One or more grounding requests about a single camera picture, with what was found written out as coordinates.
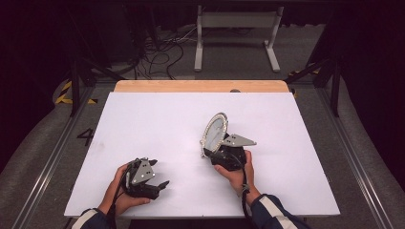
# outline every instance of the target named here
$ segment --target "dark floor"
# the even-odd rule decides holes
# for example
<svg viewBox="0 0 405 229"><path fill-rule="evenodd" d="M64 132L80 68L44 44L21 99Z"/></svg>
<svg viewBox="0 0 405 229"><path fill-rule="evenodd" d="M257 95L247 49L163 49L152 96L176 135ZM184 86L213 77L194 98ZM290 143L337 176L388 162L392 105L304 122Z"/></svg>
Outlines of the dark floor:
<svg viewBox="0 0 405 229"><path fill-rule="evenodd" d="M200 73L193 71L195 42L182 43L183 56L169 71L177 79L190 80L285 79L291 71L304 68L322 29L322 26L307 26L279 30L274 50L280 73L273 73L267 60L262 44L266 34L263 30L245 35L227 30L210 32L204 39ZM170 61L174 61L181 56L181 48L176 46L167 53ZM155 60L163 62L165 58L161 55ZM154 64L152 72L164 73L150 74L149 64L142 63L145 68L139 65L139 78L147 74L154 79L167 79L167 65ZM134 79L135 74L129 72L124 77ZM307 223L313 228L330 229L405 228L405 194L364 131L344 82L339 96L340 116L336 118L328 106L330 85L326 89L314 89L310 84L312 78L309 75L289 86L296 91L298 107L330 178L341 215L307 218ZM55 97L63 85L55 91ZM86 104L74 117L70 117L72 105L57 104L21 143L0 175L0 228L13 225L13 228L63 228L68 221L63 213L70 190L88 149L86 139L77 136L89 128L96 129L108 92L113 89L111 79L99 77L95 88L81 90L83 99L97 99L97 104ZM62 136L66 136L66 140L61 140ZM117 221L118 228L125 228L129 223L128 219ZM140 220L137 225L138 228L161 228L169 227L167 223ZM197 220L179 223L183 225L181 228L212 228L208 227L210 222Z"/></svg>

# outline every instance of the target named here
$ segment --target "sleeve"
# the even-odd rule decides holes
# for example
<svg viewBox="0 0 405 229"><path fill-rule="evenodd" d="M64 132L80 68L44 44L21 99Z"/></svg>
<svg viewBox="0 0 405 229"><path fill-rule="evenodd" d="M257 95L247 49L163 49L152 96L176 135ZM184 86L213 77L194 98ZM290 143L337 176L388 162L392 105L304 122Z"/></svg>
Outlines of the sleeve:
<svg viewBox="0 0 405 229"><path fill-rule="evenodd" d="M110 229L110 224L104 213L93 208L84 211L72 229Z"/></svg>
<svg viewBox="0 0 405 229"><path fill-rule="evenodd" d="M253 200L252 220L260 229L310 229L299 218L293 216L275 196L263 194Z"/></svg>

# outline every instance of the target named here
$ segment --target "hand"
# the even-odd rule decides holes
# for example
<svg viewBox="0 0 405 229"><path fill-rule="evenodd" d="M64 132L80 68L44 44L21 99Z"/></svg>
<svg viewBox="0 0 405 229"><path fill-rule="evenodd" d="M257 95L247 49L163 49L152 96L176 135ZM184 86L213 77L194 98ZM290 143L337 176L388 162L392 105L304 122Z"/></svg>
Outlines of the hand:
<svg viewBox="0 0 405 229"><path fill-rule="evenodd" d="M116 201L116 216L121 215L124 213L128 208L139 206L142 204L146 204L150 202L149 198L132 198L124 193L121 188L121 184L119 183L122 175L124 174L128 164L124 164L117 169L116 175L114 176L113 181L111 181L110 185L105 192L104 199L98 206L98 210L103 212L107 215L108 210L113 203L114 194L116 193L117 187L119 186L118 196L119 198Z"/></svg>
<svg viewBox="0 0 405 229"><path fill-rule="evenodd" d="M247 184L249 185L249 193L246 195L246 203L247 205L250 206L252 201L257 198L260 193L256 189L256 186L254 185L254 170L253 170L253 164L252 164L252 154L250 151L245 151L246 154L246 164L245 164L245 172L246 172L246 179L247 179ZM242 195L242 189L243 189L243 183L244 183L244 172L242 170L237 170L237 171L232 171L229 172L227 171L223 166L221 165L215 165L214 166L215 170L218 171L222 176L227 178L229 180L230 185L232 188L236 191L236 194L238 197Z"/></svg>

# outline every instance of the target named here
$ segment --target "white tabletop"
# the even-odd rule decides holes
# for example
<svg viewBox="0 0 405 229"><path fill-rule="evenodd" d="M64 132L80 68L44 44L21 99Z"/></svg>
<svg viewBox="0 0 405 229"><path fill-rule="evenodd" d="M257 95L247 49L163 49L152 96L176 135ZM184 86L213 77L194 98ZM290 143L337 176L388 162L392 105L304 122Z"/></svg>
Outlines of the white tabletop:
<svg viewBox="0 0 405 229"><path fill-rule="evenodd" d="M204 128L219 112L230 135L257 142L245 149L262 193L277 196L293 215L340 214L291 93L110 93L65 216L97 207L118 166L149 157L158 163L148 184L170 183L124 218L241 218L241 200L201 158Z"/></svg>

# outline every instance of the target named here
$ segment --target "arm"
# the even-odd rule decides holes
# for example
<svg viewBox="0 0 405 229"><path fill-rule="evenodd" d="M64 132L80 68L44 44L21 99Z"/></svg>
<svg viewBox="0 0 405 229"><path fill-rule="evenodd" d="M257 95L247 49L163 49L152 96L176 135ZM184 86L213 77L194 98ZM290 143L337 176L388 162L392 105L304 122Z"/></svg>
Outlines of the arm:
<svg viewBox="0 0 405 229"><path fill-rule="evenodd" d="M262 195L254 184L254 170L252 155L250 151L246 153L246 179L249 185L249 193L246 195L246 203L252 211L252 220L258 228L309 228L303 221L290 214L283 208L280 199L272 195ZM242 184L244 175L242 171L227 171L221 165L214 168L222 176L229 180L230 185L240 197L242 194Z"/></svg>
<svg viewBox="0 0 405 229"><path fill-rule="evenodd" d="M125 194L120 187L119 181L122 175L125 173L127 166L128 165L125 164L117 169L116 175L108 186L104 198L98 208L84 211L72 227L73 229L110 228L110 222L107 218L107 214L110 210L110 206L113 204L114 195L118 187L119 191L118 199L116 201L116 217L124 213L130 207L139 206L150 202L149 198L131 198Z"/></svg>

